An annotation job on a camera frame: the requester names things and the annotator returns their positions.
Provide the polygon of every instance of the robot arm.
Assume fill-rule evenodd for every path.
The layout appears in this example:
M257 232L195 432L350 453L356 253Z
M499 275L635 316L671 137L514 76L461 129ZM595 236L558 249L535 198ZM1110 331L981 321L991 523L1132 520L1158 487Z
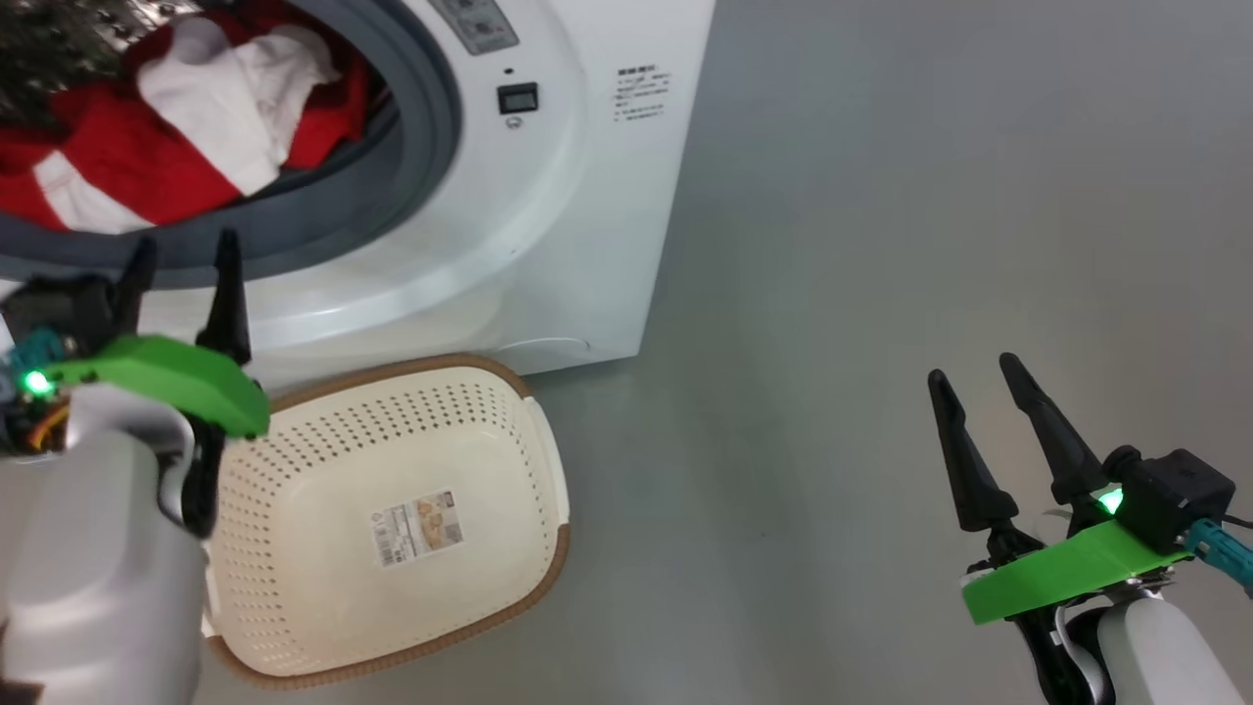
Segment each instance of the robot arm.
M1253 552L1214 523L1235 486L1187 451L1144 461L1124 447L1101 465L1015 356L1001 357L1001 371L1044 448L1054 498L1074 513L1066 541L1055 546L1015 528L1017 505L966 433L949 379L931 373L959 523L989 531L989 558L964 581L971 617L1017 626L1050 705L1243 705L1197 627L1160 595L1170 566L1193 557L1253 585ZM1093 497L1110 481L1123 485L1120 505ZM1095 597L1114 606L1068 619Z
M48 387L4 408L10 453L39 452L23 443L30 418L68 404L65 450L46 463L9 585L0 705L178 705L195 691L218 463L227 438L266 433L269 411L241 369L236 235L219 242L195 346L134 334L154 265L145 243L115 286L40 279L0 302L16 343L8 379Z

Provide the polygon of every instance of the led light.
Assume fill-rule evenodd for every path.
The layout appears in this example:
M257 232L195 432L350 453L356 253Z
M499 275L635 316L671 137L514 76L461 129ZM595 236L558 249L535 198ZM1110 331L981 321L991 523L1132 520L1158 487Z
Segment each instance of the led light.
M53 383L49 382L46 377L44 377L44 373L40 372L34 372L28 374L21 381L21 384L31 394L50 394L54 389L56 389L55 387L53 387Z
M1106 512L1113 515L1114 512L1118 512L1119 505L1123 503L1123 488L1120 487L1113 492L1106 492L1105 495L1098 497L1096 501L1105 507Z

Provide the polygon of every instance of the laundry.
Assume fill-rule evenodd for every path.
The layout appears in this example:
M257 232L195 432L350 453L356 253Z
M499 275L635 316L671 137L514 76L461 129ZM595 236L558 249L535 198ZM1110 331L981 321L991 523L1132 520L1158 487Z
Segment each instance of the laundry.
M0 210L117 234L253 195L365 130L370 70L284 3L182 18L132 45L125 75L70 88L51 133L0 128Z

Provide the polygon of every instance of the front-loading washing machine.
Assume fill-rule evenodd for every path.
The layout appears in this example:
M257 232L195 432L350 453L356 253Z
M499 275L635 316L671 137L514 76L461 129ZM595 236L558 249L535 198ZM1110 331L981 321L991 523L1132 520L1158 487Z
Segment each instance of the front-loading washing machine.
M363 140L149 230L0 215L0 288L120 269L152 235L162 267L140 328L190 337L233 227L268 389L451 351L524 374L635 354L713 0L291 3L386 81Z

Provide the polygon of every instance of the green plastic bracket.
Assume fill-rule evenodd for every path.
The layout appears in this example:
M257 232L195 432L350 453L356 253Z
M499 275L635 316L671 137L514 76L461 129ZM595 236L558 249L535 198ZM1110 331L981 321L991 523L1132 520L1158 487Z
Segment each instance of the green plastic bracket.
M1159 556L1114 521L1024 556L961 591L976 625L1066 602L1149 571L1178 563L1185 552Z
M266 436L269 399L231 358L163 334L127 334L88 361L49 366L58 384L107 382L222 427L228 438Z

